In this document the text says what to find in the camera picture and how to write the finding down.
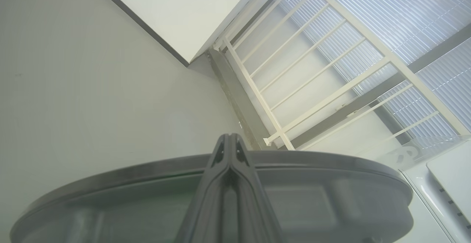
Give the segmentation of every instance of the dark rim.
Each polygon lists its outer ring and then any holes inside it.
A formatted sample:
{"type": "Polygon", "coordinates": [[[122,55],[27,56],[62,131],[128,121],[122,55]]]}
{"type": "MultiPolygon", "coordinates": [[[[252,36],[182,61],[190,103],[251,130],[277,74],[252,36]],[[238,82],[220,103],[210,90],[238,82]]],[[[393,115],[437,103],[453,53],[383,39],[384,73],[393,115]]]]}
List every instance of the dark rim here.
{"type": "MultiPolygon", "coordinates": [[[[250,151],[257,169],[343,169],[378,174],[407,183],[399,173],[383,164],[338,154],[300,151],[250,151]]],[[[202,174],[210,154],[155,161],[84,178],[57,188],[35,200],[23,212],[10,231],[13,236],[22,221],[37,211],[98,191],[144,181],[202,174]]]]}

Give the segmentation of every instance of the metal railing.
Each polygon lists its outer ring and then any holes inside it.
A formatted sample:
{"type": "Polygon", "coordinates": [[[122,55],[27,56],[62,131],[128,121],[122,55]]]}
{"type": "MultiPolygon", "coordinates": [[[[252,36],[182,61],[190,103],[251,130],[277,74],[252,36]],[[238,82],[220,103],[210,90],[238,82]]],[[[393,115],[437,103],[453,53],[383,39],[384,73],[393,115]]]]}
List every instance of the metal railing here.
{"type": "Polygon", "coordinates": [[[286,40],[279,48],[275,50],[275,52],[272,53],[263,63],[259,65],[259,67],[256,67],[254,72],[249,73],[244,65],[246,60],[253,55],[256,50],[261,47],[261,45],[266,42],[266,40],[279,28],[286,20],[290,18],[291,15],[293,15],[298,8],[305,3],[306,0],[301,0],[289,13],[287,13],[283,19],[264,37],[262,38],[257,45],[254,46],[254,48],[249,51],[249,53],[241,59],[239,55],[236,52],[236,48],[241,45],[242,42],[251,34],[255,28],[257,28],[258,25],[273,11],[276,6],[281,2],[282,0],[276,0],[273,5],[271,5],[266,12],[245,32],[244,35],[242,35],[239,40],[234,44],[231,45],[229,41],[229,36],[228,35],[223,35],[222,36],[222,41],[228,48],[228,51],[230,54],[233,56],[237,67],[240,68],[244,78],[246,81],[249,83],[250,88],[253,90],[257,100],[261,104],[264,112],[266,115],[269,117],[269,120],[273,124],[276,132],[269,136],[268,138],[264,139],[267,145],[271,145],[272,142],[274,142],[278,137],[281,138],[283,141],[284,145],[287,147],[289,150],[294,150],[293,145],[291,144],[290,139],[286,135],[286,133],[290,130],[292,130],[294,127],[296,127],[298,124],[301,122],[305,121],[309,117],[313,116],[317,112],[319,112],[321,109],[323,109],[325,106],[328,104],[332,103],[339,97],[341,97],[343,94],[346,94],[349,90],[354,88],[356,85],[360,84],[363,80],[365,80],[367,77],[371,76],[373,73],[377,72],[381,68],[383,68],[387,64],[392,64],[399,73],[401,73],[405,79],[409,80],[410,85],[407,87],[401,89],[400,91],[396,92],[392,96],[388,97],[386,100],[383,100],[381,103],[375,105],[374,107],[368,109],[366,112],[363,112],[362,114],[354,117],[350,121],[346,122],[342,126],[336,128],[335,130],[328,132],[327,134],[323,135],[319,139],[316,139],[314,142],[310,143],[309,145],[301,148],[302,150],[306,150],[313,145],[317,144],[318,142],[322,141],[323,139],[326,139],[327,137],[335,134],[339,130],[343,129],[344,127],[348,126],[349,124],[357,121],[364,115],[372,112],[376,108],[382,106],[384,103],[387,101],[391,100],[393,97],[396,97],[397,95],[401,94],[405,90],[409,89],[410,87],[415,87],[418,91],[420,91],[423,96],[436,108],[436,112],[433,112],[432,114],[428,115],[427,117],[424,117],[423,119],[415,122],[414,124],[411,124],[409,127],[404,128],[400,132],[397,132],[387,139],[384,139],[383,141],[380,141],[376,143],[374,146],[369,147],[364,151],[370,150],[380,144],[382,144],[385,141],[388,141],[399,134],[402,134],[403,132],[423,123],[424,121],[430,119],[431,117],[441,114],[447,122],[454,128],[454,130],[461,135],[465,134],[470,134],[469,131],[466,129],[466,127],[459,121],[459,119],[456,118],[456,116],[441,102],[438,97],[428,88],[426,85],[407,67],[407,65],[397,56],[395,53],[393,53],[389,48],[387,48],[386,45],[376,36],[371,30],[369,30],[361,21],[359,21],[354,15],[352,15],[343,5],[337,2],[337,0],[325,0],[327,4],[323,6],[311,19],[309,19],[299,30],[297,30],[288,40],[286,40]],[[278,53],[282,52],[282,50],[289,45],[289,43],[296,37],[298,36],[303,30],[310,25],[311,22],[313,22],[317,17],[319,17],[328,7],[334,8],[341,16],[343,16],[343,20],[340,21],[332,30],[327,32],[323,37],[321,37],[316,43],[314,43],[311,48],[309,48],[307,51],[305,51],[302,55],[300,55],[299,58],[294,60],[291,64],[289,64],[284,70],[281,71],[274,79],[272,79],[268,84],[266,84],[264,87],[259,89],[257,85],[255,84],[254,80],[252,79],[257,73],[260,72],[261,69],[266,67],[266,65],[269,63],[270,60],[272,60],[278,53]],[[316,48],[319,47],[319,45],[326,40],[330,35],[332,35],[336,30],[338,30],[344,23],[350,23],[358,32],[363,35],[363,38],[361,38],[357,43],[353,44],[350,48],[348,48],[345,52],[343,52],[341,55],[339,55],[337,58],[332,60],[329,64],[327,64],[325,67],[323,67],[318,73],[310,77],[306,82],[304,82],[302,85],[297,87],[294,91],[290,92],[284,99],[279,101],[273,106],[269,106],[267,104],[266,100],[262,96],[262,92],[266,90],[268,87],[270,87],[274,82],[279,80],[286,72],[288,72],[291,68],[293,68],[296,64],[298,64],[306,55],[308,55],[310,52],[315,50],[316,48]],[[358,75],[354,79],[352,79],[350,82],[347,82],[344,86],[342,86],[340,89],[335,91],[334,93],[330,94],[328,97],[323,99],[321,102],[313,106],[311,109],[307,110],[303,114],[299,115],[299,117],[296,117],[288,123],[286,126],[281,127],[280,123],[276,119],[275,115],[273,114],[273,110],[277,108],[280,104],[288,100],[290,97],[292,97],[294,94],[299,92],[303,87],[308,85],[310,82],[313,82],[317,77],[319,77],[323,72],[325,72],[328,68],[332,67],[338,60],[343,58],[345,55],[347,55],[349,52],[351,52],[355,47],[360,45],[361,43],[368,41],[370,42],[380,53],[382,53],[383,58],[379,60],[377,63],[373,64],[368,70],[363,72],[362,74],[358,75]]]}

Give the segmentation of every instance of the white wall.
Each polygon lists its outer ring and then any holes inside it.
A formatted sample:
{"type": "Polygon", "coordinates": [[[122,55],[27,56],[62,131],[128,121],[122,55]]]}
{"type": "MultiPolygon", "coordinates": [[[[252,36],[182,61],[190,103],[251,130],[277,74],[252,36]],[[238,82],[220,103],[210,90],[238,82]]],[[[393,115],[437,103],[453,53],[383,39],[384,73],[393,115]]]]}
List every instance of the white wall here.
{"type": "Polygon", "coordinates": [[[183,67],[111,0],[0,0],[0,14],[2,243],[52,189],[242,134],[211,71],[183,67]]]}
{"type": "MultiPolygon", "coordinates": [[[[276,7],[272,13],[270,13],[266,19],[247,37],[247,39],[237,48],[237,53],[240,58],[244,58],[248,52],[264,37],[266,34],[284,17],[286,13],[279,7],[276,7]]],[[[257,52],[254,53],[244,64],[247,67],[249,73],[252,73],[266,58],[282,45],[290,36],[295,33],[299,27],[297,27],[291,20],[287,20],[278,30],[264,43],[257,52]]],[[[279,54],[270,61],[269,64],[261,70],[256,76],[254,76],[254,82],[261,89],[270,80],[276,77],[283,69],[290,65],[296,58],[299,57],[303,52],[308,50],[313,43],[300,34],[296,37],[287,47],[285,47],[279,54]]],[[[249,95],[252,103],[257,109],[257,112],[261,116],[262,121],[271,134],[275,132],[274,127],[268,119],[268,116],[264,113],[261,105],[258,103],[252,90],[249,88],[248,83],[245,82],[244,77],[240,70],[238,70],[237,64],[230,55],[226,52],[226,56],[229,59],[235,72],[238,74],[242,85],[244,86],[247,94],[249,95]]],[[[279,100],[283,99],[286,95],[291,93],[299,85],[303,84],[306,80],[317,73],[321,68],[326,66],[328,61],[318,51],[314,50],[306,58],[304,58],[295,67],[289,70],[281,79],[276,81],[269,89],[266,89],[262,94],[266,99],[269,106],[275,105],[279,100]]],[[[294,94],[289,100],[277,107],[273,112],[281,126],[286,126],[288,123],[293,121],[296,117],[306,112],[311,107],[315,106],[321,100],[328,97],[329,94],[335,92],[339,88],[345,85],[345,81],[335,71],[330,68],[325,73],[317,77],[309,85],[301,89],[298,93],[294,94]]],[[[339,99],[335,100],[331,104],[324,107],[322,110],[305,120],[298,126],[290,130],[287,135],[290,139],[294,139],[301,133],[318,124],[323,119],[332,115],[335,109],[340,107],[343,103],[352,100],[355,97],[355,93],[350,91],[339,99]]],[[[362,119],[353,123],[345,130],[334,134],[333,136],[325,139],[323,142],[313,146],[310,150],[312,151],[325,151],[334,152],[339,154],[355,155],[358,152],[372,146],[376,142],[391,136],[392,133],[387,129],[383,122],[377,117],[376,114],[371,113],[362,117],[362,119]]],[[[280,139],[275,142],[276,145],[282,146],[283,143],[280,139]]],[[[400,147],[399,142],[396,139],[388,141],[382,145],[380,149],[375,149],[373,156],[384,154],[388,151],[400,147]]]]}
{"type": "Polygon", "coordinates": [[[249,0],[122,0],[185,60],[209,48],[249,0]]]}

